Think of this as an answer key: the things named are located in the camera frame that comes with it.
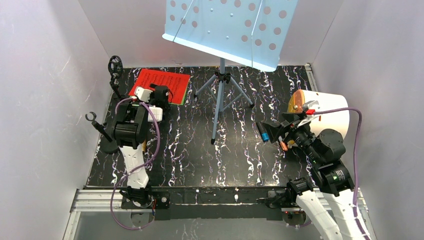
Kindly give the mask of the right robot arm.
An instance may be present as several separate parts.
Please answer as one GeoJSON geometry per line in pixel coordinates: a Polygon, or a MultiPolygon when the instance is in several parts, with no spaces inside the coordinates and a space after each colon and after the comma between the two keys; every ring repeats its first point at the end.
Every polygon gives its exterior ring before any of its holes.
{"type": "Polygon", "coordinates": [[[321,204],[312,185],[305,178],[291,180],[286,185],[285,201],[295,203],[309,217],[324,240],[369,240],[358,207],[358,182],[341,158],[346,152],[340,132],[325,128],[312,132],[310,123],[321,117],[321,111],[307,109],[299,113],[284,112],[283,122],[257,122],[263,142],[278,142],[284,151],[293,141],[311,162],[311,175],[333,214],[321,204]]]}

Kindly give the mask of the green sheet music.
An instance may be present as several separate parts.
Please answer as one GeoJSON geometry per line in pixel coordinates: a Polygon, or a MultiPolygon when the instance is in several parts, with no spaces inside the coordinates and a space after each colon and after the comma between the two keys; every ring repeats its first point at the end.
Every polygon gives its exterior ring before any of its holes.
{"type": "Polygon", "coordinates": [[[169,103],[174,105],[183,105],[186,94],[187,94],[188,85],[176,84],[176,85],[170,86],[168,89],[169,89],[169,98],[168,98],[169,103]]]}

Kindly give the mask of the black tripod mic stand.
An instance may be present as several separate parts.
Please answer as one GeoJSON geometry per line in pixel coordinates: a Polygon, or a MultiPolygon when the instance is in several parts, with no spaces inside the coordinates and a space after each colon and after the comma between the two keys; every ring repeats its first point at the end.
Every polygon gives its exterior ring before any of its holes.
{"type": "Polygon", "coordinates": [[[108,72],[110,74],[109,85],[113,91],[114,99],[119,102],[124,99],[124,97],[119,93],[119,84],[117,80],[122,76],[124,72],[124,67],[121,58],[118,55],[113,55],[107,65],[108,72]]]}

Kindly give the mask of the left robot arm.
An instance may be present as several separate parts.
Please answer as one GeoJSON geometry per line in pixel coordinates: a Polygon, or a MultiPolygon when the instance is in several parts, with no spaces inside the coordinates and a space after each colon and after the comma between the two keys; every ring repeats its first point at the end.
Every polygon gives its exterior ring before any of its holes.
{"type": "Polygon", "coordinates": [[[154,202],[149,186],[144,144],[150,125],[154,125],[156,138],[160,139],[159,122],[164,110],[169,109],[170,89],[165,85],[151,84],[150,88],[136,87],[134,94],[115,107],[112,137],[123,155],[126,175],[126,189],[120,194],[137,207],[147,208],[154,202]]]}

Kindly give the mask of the grey tripod music stand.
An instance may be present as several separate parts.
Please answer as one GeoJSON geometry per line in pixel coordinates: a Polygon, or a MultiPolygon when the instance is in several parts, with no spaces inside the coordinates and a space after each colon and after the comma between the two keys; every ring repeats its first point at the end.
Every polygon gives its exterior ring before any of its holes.
{"type": "Polygon", "coordinates": [[[219,57],[218,71],[194,93],[218,81],[214,118],[224,104],[226,84],[234,84],[239,97],[247,93],[226,71],[232,61],[263,72],[273,72],[288,34],[295,0],[168,0],[163,38],[219,57]]]}

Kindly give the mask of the black round-base mic stand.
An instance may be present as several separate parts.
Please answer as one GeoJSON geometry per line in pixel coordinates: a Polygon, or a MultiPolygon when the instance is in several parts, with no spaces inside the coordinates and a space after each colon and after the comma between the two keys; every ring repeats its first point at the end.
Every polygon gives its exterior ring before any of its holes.
{"type": "Polygon", "coordinates": [[[119,150],[116,140],[112,138],[104,124],[96,121],[97,115],[95,112],[90,111],[89,114],[91,117],[85,114],[85,119],[100,133],[99,150],[106,154],[116,153],[119,150]]]}

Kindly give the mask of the black marker blue cap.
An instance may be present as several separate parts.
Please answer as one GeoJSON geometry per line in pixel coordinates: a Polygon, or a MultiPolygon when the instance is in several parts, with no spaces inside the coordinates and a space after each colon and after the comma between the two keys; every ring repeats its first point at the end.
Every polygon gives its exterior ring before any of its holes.
{"type": "Polygon", "coordinates": [[[268,142],[270,140],[270,138],[269,138],[268,132],[265,129],[263,123],[260,122],[260,121],[256,122],[256,127],[257,127],[257,130],[258,130],[258,132],[260,134],[260,137],[261,137],[262,141],[264,143],[268,142]]]}

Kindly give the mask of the red sheet music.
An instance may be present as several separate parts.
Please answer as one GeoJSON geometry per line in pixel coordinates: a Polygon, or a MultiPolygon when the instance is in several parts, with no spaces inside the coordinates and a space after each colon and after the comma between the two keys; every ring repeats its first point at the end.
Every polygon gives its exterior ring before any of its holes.
{"type": "Polygon", "coordinates": [[[153,90],[150,88],[150,84],[167,86],[168,88],[173,85],[188,85],[190,77],[189,74],[142,68],[129,95],[134,96],[136,87],[153,90]]]}

